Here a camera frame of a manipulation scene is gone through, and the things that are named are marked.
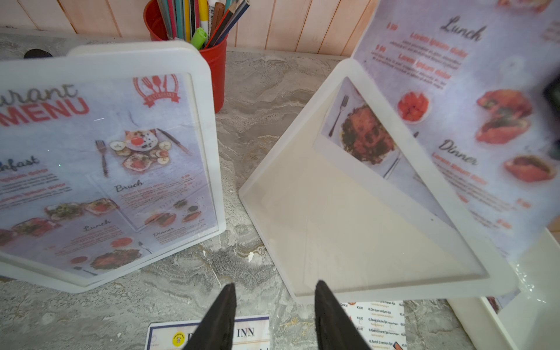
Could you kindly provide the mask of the special menu sheet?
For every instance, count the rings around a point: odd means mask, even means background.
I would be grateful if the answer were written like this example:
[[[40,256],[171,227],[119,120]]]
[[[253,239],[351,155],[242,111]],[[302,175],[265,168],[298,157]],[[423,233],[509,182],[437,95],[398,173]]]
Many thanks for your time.
[[[88,284],[219,229],[187,74],[5,90],[1,257]]]
[[[559,215],[558,1],[381,1],[352,58],[509,261]]]

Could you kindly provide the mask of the dim sum inn menu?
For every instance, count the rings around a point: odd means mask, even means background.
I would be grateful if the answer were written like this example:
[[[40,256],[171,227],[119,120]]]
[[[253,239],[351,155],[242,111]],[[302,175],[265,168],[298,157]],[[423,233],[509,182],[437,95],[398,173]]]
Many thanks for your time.
[[[145,349],[183,349],[201,320],[159,322],[148,327]],[[236,317],[232,349],[270,349],[269,316]]]
[[[371,349],[407,349],[404,302],[350,302],[341,307]]]

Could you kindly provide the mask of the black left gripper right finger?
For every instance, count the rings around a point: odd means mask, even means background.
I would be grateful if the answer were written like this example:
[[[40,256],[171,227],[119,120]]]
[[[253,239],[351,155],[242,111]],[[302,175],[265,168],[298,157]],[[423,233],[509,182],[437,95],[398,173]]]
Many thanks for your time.
[[[316,284],[314,312],[319,350],[370,350],[328,285],[322,280]]]

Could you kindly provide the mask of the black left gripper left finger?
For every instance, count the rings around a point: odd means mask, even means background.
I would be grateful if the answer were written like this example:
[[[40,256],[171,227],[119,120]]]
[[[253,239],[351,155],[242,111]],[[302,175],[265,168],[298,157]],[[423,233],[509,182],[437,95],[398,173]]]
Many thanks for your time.
[[[226,284],[183,349],[231,350],[236,306],[235,284]]]

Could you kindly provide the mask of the white menu holder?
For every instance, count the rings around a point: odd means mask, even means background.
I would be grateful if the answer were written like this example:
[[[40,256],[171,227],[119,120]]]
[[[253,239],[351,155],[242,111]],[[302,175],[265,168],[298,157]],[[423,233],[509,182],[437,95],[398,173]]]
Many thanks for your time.
[[[196,112],[201,121],[211,193],[219,223],[218,231],[117,274],[105,274],[100,280],[88,284],[59,279],[51,274],[22,268],[18,264],[7,263],[1,257],[1,275],[3,277],[27,281],[68,293],[81,293],[144,268],[225,231],[225,210],[211,71],[207,62],[193,46],[179,41],[84,45],[59,58],[3,61],[1,63],[1,94],[5,90],[56,87],[167,74],[187,74],[193,82]]]
[[[448,216],[443,221],[325,136],[345,80]],[[378,86],[341,61],[239,197],[294,300],[311,303],[323,281],[340,301],[503,295],[518,278]]]

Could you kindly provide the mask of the special menu sheet top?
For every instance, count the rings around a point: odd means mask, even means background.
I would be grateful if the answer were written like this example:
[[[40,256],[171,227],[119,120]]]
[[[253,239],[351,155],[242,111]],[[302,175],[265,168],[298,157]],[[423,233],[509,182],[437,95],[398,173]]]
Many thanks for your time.
[[[5,90],[1,257],[88,284],[219,229],[187,74]]]

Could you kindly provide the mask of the Dim Sum Inn menu front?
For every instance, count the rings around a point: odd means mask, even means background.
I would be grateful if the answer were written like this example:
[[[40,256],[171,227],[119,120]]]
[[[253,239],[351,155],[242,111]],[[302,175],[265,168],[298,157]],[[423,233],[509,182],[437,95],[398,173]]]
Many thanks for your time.
[[[404,302],[350,302],[341,307],[371,349],[407,349]]]

